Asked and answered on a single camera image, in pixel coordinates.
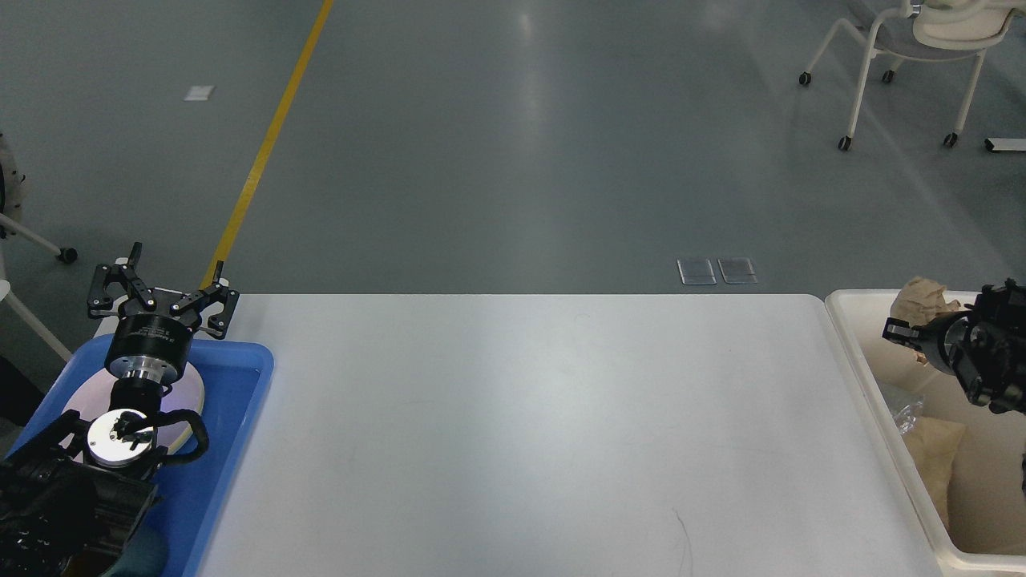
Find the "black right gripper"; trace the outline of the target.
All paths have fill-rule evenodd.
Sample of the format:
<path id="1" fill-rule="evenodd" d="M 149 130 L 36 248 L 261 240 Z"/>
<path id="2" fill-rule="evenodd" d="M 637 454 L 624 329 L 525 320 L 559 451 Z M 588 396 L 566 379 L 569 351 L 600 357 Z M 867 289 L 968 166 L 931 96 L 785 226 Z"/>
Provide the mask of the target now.
<path id="1" fill-rule="evenodd" d="M 913 325 L 887 317 L 883 339 L 914 350 L 936 369 L 956 377 L 981 377 L 981 369 L 968 352 L 970 332 L 981 321 L 975 312 L 946 312 L 926 324 Z"/>

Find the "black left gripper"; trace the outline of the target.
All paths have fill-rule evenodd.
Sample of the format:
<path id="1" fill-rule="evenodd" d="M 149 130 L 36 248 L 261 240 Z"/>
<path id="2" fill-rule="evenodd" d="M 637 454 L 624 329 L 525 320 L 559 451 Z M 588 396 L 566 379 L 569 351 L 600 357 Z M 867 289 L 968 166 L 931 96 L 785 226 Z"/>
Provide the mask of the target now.
<path id="1" fill-rule="evenodd" d="M 195 332 L 226 339 L 240 293 L 223 277 L 226 262 L 218 260 L 208 285 L 180 297 L 170 309 L 157 309 L 153 288 L 135 270 L 142 249 L 142 242 L 135 242 L 124 263 L 95 267 L 87 293 L 87 316 L 118 318 L 106 355 L 108 373 L 128 377 L 142 372 L 151 381 L 177 381 Z M 112 286 L 124 295 L 120 305 L 115 305 Z"/>

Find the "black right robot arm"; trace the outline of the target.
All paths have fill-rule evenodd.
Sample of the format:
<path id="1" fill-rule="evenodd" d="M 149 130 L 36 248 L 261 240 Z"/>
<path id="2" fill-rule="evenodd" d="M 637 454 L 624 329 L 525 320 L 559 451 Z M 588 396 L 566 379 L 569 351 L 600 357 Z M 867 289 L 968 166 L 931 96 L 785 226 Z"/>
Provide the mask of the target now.
<path id="1" fill-rule="evenodd" d="M 955 377 L 968 402 L 996 415 L 1025 413 L 1025 288 L 1015 279 L 982 286 L 965 310 L 926 325 L 887 317 L 882 337 Z"/>

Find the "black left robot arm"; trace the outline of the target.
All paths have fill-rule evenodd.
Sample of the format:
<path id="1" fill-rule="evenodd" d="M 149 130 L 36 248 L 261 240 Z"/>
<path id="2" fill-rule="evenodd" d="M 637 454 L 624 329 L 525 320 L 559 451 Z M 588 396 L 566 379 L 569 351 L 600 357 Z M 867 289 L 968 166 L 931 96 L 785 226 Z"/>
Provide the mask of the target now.
<path id="1" fill-rule="evenodd" d="M 80 555 L 109 569 L 156 502 L 155 475 L 208 452 L 200 410 L 164 399 L 197 333 L 226 337 L 239 293 L 221 260 L 193 293 L 150 288 L 140 255 L 133 244 L 122 264 L 100 264 L 87 294 L 90 318 L 117 319 L 103 362 L 114 379 L 107 409 L 91 419 L 65 410 L 2 463 L 4 576 L 60 576 Z"/>

